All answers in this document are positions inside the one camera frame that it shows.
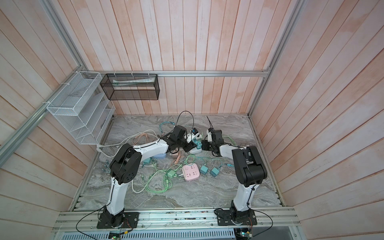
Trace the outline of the white power strip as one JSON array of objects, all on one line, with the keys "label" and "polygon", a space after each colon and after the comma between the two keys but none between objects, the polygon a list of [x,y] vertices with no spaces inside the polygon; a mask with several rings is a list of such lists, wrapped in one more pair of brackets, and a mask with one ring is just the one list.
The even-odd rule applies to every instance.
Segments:
[{"label": "white power strip", "polygon": [[198,148],[193,148],[193,149],[191,149],[189,151],[189,153],[195,155],[195,154],[201,153],[202,151],[203,150],[201,148],[199,148],[199,149]]}]

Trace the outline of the pink power strip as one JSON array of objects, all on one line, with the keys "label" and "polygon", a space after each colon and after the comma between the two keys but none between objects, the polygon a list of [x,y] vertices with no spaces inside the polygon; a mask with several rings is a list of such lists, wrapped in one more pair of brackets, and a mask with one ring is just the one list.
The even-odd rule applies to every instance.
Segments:
[{"label": "pink power strip", "polygon": [[197,180],[200,177],[200,170],[196,163],[182,167],[184,179],[187,182]]}]

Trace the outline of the blue power strip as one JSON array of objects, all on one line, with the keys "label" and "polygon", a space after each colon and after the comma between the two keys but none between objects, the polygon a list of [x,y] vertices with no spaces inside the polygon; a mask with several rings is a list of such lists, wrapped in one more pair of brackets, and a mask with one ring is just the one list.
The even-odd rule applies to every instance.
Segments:
[{"label": "blue power strip", "polygon": [[167,154],[157,154],[153,156],[154,159],[165,159]]}]

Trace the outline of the light green charger plug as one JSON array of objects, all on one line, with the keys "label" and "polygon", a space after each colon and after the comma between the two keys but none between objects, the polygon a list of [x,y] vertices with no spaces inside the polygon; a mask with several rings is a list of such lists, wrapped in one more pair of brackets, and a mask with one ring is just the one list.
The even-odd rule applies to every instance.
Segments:
[{"label": "light green charger plug", "polygon": [[167,170],[166,172],[166,176],[169,178],[169,179],[172,179],[172,178],[175,178],[178,176],[177,172],[175,170],[172,170],[172,169],[169,169]]}]

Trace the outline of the teal green charger plug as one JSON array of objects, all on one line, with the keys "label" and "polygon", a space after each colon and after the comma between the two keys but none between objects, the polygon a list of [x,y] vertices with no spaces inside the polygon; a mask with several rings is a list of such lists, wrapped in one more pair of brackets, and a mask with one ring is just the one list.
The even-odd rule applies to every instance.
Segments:
[{"label": "teal green charger plug", "polygon": [[152,158],[148,158],[142,161],[143,166],[149,166],[152,164]]}]

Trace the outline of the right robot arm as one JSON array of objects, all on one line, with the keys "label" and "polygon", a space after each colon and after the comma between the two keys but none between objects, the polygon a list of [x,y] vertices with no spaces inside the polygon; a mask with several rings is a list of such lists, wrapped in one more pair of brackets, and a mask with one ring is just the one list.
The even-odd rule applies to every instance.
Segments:
[{"label": "right robot arm", "polygon": [[220,214],[222,219],[230,219],[236,224],[244,223],[251,218],[251,203],[256,189],[268,177],[267,168],[255,146],[239,147],[227,144],[221,130],[209,128],[207,139],[203,140],[202,149],[210,151],[214,156],[233,160],[239,186],[230,210]]}]

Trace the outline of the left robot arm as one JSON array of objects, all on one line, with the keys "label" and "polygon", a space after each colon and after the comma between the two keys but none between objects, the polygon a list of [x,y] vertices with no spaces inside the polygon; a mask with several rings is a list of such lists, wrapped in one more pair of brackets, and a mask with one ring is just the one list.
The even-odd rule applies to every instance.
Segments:
[{"label": "left robot arm", "polygon": [[170,133],[153,142],[138,146],[122,145],[110,163],[112,185],[102,217],[106,217],[114,227],[121,224],[128,184],[136,177],[142,160],[176,149],[189,152],[197,147],[194,139],[200,136],[196,128],[187,132],[185,127],[176,125]]}]

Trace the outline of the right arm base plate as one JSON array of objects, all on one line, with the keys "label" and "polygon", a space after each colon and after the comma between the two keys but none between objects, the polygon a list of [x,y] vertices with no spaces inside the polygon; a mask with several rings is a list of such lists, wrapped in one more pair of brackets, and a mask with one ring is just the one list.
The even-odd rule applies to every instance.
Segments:
[{"label": "right arm base plate", "polygon": [[254,211],[247,210],[239,212],[234,208],[229,210],[215,209],[214,214],[217,216],[219,226],[238,226],[238,225],[257,225],[257,219]]}]

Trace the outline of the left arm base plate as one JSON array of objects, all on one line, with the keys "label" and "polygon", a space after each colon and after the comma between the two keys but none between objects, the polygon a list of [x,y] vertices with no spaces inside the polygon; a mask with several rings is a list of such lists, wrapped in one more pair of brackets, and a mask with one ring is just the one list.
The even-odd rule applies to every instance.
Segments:
[{"label": "left arm base plate", "polygon": [[112,228],[128,228],[134,229],[138,225],[139,212],[128,212],[123,211],[117,215],[112,215],[108,211],[104,211],[99,216],[99,222],[97,229],[112,229]]}]

